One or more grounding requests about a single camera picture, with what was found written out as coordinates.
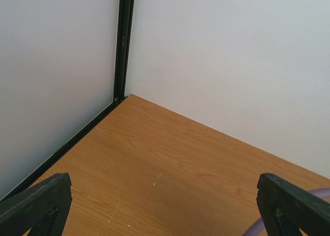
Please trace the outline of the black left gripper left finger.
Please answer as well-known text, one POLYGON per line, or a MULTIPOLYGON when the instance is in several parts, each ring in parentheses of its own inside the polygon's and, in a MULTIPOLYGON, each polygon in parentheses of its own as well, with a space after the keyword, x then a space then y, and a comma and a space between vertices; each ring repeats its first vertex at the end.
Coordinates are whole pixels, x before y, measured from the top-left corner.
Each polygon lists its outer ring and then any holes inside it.
POLYGON ((1 235, 62 235, 71 185, 68 173, 57 173, 1 202, 1 235))

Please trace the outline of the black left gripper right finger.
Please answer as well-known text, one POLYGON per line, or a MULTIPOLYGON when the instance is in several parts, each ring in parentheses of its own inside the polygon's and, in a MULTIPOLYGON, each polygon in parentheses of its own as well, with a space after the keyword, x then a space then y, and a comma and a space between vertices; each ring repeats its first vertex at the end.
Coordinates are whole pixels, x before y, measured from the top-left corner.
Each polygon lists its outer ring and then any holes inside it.
POLYGON ((329 235, 329 203, 272 173, 257 184, 257 205, 268 235, 329 235))

